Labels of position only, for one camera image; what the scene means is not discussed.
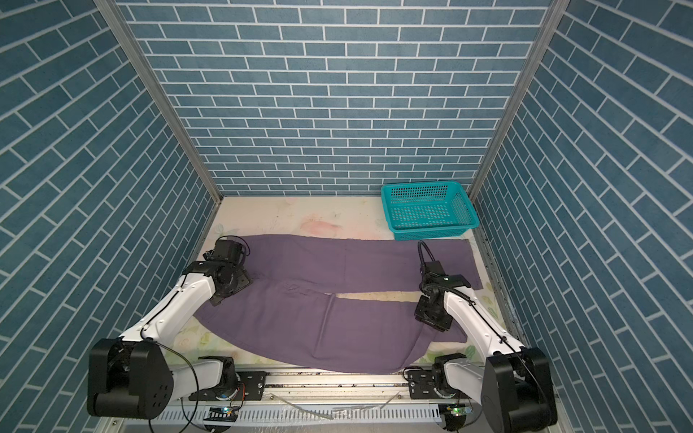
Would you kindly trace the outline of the purple trousers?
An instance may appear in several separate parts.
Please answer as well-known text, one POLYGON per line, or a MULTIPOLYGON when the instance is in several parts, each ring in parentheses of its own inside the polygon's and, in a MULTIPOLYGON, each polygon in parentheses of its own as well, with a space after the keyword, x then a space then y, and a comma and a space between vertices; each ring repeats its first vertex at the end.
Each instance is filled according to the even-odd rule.
POLYGON ((418 292, 413 241, 258 235, 247 239, 251 285, 196 320, 260 357, 341 373, 394 373, 434 342, 464 343, 463 328, 440 332, 411 301, 372 301, 372 292, 418 292))

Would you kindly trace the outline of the teal plastic basket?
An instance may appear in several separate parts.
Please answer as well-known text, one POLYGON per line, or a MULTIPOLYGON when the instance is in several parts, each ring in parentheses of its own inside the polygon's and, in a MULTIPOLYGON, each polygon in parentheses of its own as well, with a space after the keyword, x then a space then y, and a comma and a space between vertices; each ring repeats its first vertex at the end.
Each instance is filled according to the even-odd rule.
POLYGON ((462 236, 480 224, 466 191, 455 181, 385 185, 381 200, 397 241, 462 236))

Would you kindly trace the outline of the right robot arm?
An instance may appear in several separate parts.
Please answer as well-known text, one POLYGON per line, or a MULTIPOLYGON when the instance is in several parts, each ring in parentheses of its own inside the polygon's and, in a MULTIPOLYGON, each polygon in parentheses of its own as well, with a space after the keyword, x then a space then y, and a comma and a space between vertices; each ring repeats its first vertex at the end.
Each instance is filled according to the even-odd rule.
POLYGON ((439 332, 459 324, 485 357, 476 366, 463 355, 438 357, 435 388, 444 395, 466 395, 481 406, 494 432, 530 432, 558 422, 548 357, 525 346, 480 304, 468 280, 446 274, 439 261, 420 265, 422 282, 415 310, 418 321, 439 332))

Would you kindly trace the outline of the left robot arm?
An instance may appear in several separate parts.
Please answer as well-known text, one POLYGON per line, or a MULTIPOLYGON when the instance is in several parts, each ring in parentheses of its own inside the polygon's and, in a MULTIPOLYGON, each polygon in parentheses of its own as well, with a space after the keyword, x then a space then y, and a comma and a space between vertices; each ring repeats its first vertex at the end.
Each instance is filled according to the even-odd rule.
POLYGON ((201 307, 217 307, 251 284, 245 270, 250 254, 245 239, 218 238, 142 319, 118 337, 99 340, 88 357, 88 414, 153 420, 175 400, 238 396, 240 379, 232 358, 192 362, 173 349, 173 342, 201 307))

